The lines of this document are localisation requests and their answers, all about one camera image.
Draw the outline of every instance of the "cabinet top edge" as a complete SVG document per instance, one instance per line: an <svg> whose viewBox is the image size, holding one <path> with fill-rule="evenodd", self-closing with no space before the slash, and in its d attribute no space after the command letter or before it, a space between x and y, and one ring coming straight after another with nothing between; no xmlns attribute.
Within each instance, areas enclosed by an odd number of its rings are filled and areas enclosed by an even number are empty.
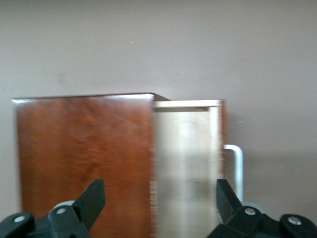
<svg viewBox="0 0 317 238"><path fill-rule="evenodd" d="M195 108L195 107L219 107L224 100L188 100L188 101L157 101L154 108Z"/></svg>

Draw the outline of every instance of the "wood grain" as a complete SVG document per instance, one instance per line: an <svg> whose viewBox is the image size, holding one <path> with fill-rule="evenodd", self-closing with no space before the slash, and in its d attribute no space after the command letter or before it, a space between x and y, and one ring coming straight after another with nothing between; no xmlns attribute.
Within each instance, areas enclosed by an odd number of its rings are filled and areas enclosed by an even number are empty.
<svg viewBox="0 0 317 238"><path fill-rule="evenodd" d="M23 210L36 218L104 179L94 238L149 238L153 94L15 101Z"/></svg>

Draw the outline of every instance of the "metal handle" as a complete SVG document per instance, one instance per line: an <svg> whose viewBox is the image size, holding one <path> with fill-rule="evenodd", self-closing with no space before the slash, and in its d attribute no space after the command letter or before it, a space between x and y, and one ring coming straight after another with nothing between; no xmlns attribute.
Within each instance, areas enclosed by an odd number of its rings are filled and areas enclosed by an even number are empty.
<svg viewBox="0 0 317 238"><path fill-rule="evenodd" d="M235 159L235 190L237 197L243 201L243 152L237 145L224 145L225 150L232 150Z"/></svg>

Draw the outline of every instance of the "black clamp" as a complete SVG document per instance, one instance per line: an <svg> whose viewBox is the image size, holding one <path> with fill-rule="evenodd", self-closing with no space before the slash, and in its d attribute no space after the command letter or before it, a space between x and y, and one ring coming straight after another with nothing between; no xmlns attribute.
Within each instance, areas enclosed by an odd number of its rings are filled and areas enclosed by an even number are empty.
<svg viewBox="0 0 317 238"><path fill-rule="evenodd" d="M217 207L223 221L207 238L317 238L309 219L285 214L276 221L258 209L242 206L225 179L217 180Z"/></svg>
<svg viewBox="0 0 317 238"><path fill-rule="evenodd" d="M40 219L27 212L5 218L0 238L91 238L89 230L105 203L104 181L96 179L72 205L58 206Z"/></svg>

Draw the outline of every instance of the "white wall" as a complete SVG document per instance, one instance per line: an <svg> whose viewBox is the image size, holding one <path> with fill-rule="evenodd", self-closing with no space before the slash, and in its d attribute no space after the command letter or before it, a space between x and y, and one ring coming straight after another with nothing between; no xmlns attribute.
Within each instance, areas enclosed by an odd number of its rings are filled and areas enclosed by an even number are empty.
<svg viewBox="0 0 317 238"><path fill-rule="evenodd" d="M19 210L15 97L227 99L245 199L317 223L317 1L1 1L0 219Z"/></svg>

